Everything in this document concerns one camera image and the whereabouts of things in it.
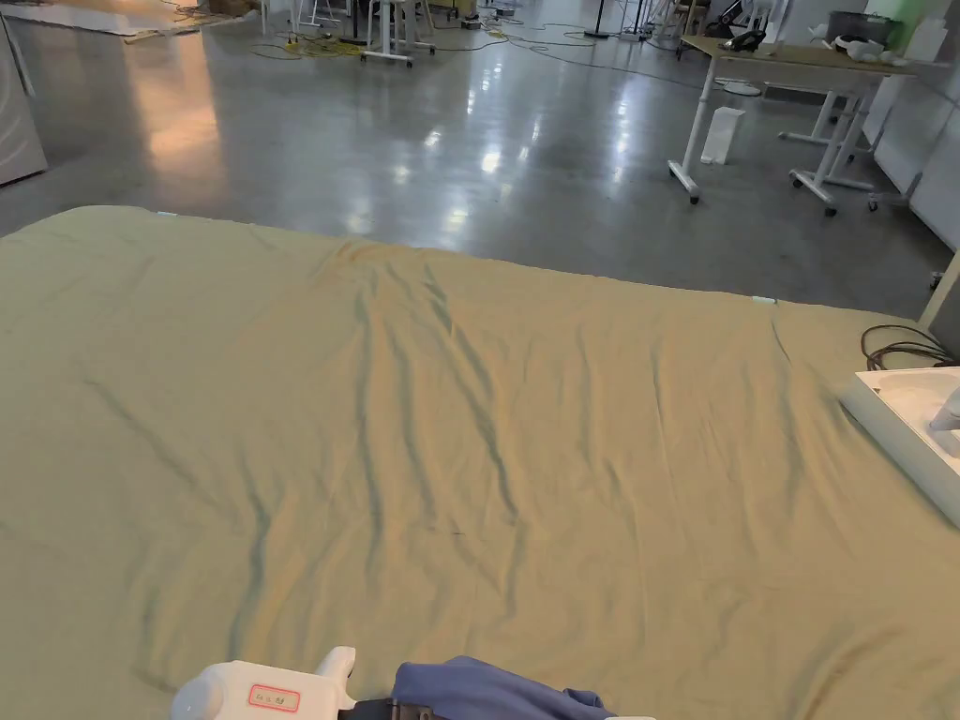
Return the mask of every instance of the red label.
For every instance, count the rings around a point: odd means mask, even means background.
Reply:
[[[300,707],[300,694],[294,690],[284,690],[282,687],[254,685],[250,688],[247,704],[268,710],[296,712]]]

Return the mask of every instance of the black strap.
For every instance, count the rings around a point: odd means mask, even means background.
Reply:
[[[353,710],[341,710],[339,720],[444,720],[420,705],[398,703],[392,698],[362,700]]]

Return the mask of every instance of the wrinkled fabric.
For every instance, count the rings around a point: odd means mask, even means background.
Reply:
[[[879,322],[129,208],[25,228],[4,719],[165,720],[213,662],[343,644],[361,699],[470,655],[658,720],[960,717],[960,532],[837,401]]]
[[[391,697],[431,708],[445,720],[604,720],[613,715],[594,692],[560,692],[463,656],[440,664],[403,663]]]

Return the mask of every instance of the gray bin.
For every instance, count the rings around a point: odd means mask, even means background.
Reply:
[[[833,42],[840,35],[856,35],[865,40],[887,46],[890,35],[900,26],[898,20],[880,15],[867,15],[863,12],[833,11],[827,24],[827,42]]]

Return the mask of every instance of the blue cloth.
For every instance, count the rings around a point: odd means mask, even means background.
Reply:
[[[404,662],[391,697],[423,705],[446,720],[604,720],[596,693],[564,690],[461,656],[440,665]]]

